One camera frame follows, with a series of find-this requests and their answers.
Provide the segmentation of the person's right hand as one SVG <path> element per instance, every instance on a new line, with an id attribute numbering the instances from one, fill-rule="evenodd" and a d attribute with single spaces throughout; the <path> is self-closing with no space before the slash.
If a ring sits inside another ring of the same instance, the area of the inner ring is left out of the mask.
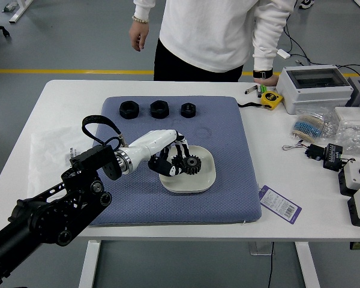
<path id="1" fill-rule="evenodd" d="M 149 34 L 149 24 L 133 21 L 129 30 L 132 48 L 141 52 L 145 46 L 145 40 Z"/>

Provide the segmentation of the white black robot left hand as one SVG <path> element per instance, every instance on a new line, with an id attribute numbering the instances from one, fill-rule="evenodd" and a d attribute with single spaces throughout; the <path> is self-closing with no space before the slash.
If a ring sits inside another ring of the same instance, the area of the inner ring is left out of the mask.
<path id="1" fill-rule="evenodd" d="M 126 148 L 121 148 L 126 154 L 125 174 L 137 169 L 142 161 L 148 160 L 148 167 L 164 176 L 176 176 L 184 173 L 183 164 L 172 164 L 168 162 L 168 153 L 172 144 L 179 148 L 179 156 L 182 159 L 182 149 L 184 154 L 188 149 L 188 142 L 185 137 L 176 130 L 152 130 L 141 136 Z"/>

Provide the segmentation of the person's left hand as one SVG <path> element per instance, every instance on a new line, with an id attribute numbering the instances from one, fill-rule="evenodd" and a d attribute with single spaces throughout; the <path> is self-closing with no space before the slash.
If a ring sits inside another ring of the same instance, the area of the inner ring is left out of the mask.
<path id="1" fill-rule="evenodd" d="M 278 83 L 278 79 L 279 76 L 276 74 L 273 74 L 271 77 L 267 78 L 267 79 L 261 79 L 261 78 L 253 78 L 253 81 L 255 83 L 258 83 L 260 85 L 265 85 L 265 86 L 276 86 Z"/>

